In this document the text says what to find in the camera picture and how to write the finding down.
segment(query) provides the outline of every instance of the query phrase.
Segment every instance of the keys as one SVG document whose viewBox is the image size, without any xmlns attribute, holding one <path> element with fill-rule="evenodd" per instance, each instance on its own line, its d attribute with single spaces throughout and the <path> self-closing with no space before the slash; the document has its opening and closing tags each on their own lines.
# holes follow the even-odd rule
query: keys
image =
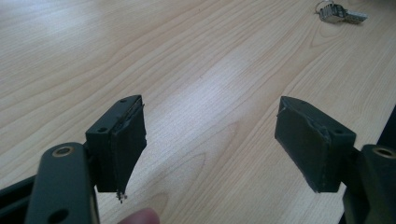
<svg viewBox="0 0 396 224">
<path fill-rule="evenodd" d="M 367 14 L 365 13 L 347 10 L 334 3 L 321 8 L 318 14 L 322 21 L 330 23 L 346 21 L 353 24 L 359 24 L 368 18 Z"/>
</svg>

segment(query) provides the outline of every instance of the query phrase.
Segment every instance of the key ring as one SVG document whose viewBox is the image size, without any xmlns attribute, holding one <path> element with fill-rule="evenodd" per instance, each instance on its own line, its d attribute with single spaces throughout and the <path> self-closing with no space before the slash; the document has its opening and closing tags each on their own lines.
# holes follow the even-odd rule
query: key ring
<svg viewBox="0 0 396 224">
<path fill-rule="evenodd" d="M 329 3 L 331 3 L 331 4 L 334 4 L 334 1 L 333 1 L 333 0 L 322 0 L 322 1 L 320 1 L 320 2 L 317 3 L 317 5 L 315 6 L 315 13 L 316 13 L 316 14 L 319 14 L 318 6 L 320 6 L 320 4 L 325 3 L 325 2 L 329 2 Z"/>
</svg>

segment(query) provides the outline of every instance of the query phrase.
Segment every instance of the metal ring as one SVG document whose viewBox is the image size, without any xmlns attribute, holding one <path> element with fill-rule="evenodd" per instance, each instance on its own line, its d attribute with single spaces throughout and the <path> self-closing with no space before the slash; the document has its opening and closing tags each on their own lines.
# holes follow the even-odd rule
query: metal ring
<svg viewBox="0 0 396 224">
<path fill-rule="evenodd" d="M 73 147 L 59 147 L 52 152 L 53 157 L 63 157 L 71 154 L 74 151 Z"/>
<path fill-rule="evenodd" d="M 325 2 L 329 2 L 329 3 L 331 3 L 331 4 L 334 4 L 334 1 L 333 1 L 333 0 L 322 0 L 322 1 L 320 1 L 320 2 L 317 3 L 317 5 L 315 6 L 315 13 L 316 13 L 316 14 L 319 14 L 318 6 L 320 6 L 320 4 L 325 3 Z"/>
</svg>

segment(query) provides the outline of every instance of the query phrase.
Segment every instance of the finger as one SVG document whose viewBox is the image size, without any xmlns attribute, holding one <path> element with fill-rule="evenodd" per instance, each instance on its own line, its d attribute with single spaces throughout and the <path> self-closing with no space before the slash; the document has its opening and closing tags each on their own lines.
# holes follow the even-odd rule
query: finger
<svg viewBox="0 0 396 224">
<path fill-rule="evenodd" d="M 160 224 L 160 218 L 152 208 L 145 208 L 129 215 L 119 224 Z"/>
</svg>

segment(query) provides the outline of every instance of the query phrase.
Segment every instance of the wood grain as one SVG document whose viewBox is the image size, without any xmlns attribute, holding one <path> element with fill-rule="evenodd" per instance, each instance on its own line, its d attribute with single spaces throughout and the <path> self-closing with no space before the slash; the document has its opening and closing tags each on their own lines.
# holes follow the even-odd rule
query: wood grain
<svg viewBox="0 0 396 224">
<path fill-rule="evenodd" d="M 122 97 L 142 94 L 148 147 L 128 200 L 99 194 L 102 223 L 153 207 L 162 223 L 338 223 L 274 139 L 279 97 L 308 101 L 375 143 L 396 103 L 395 1 L 0 2 L 0 188 L 42 153 L 84 142 Z"/>
</svg>

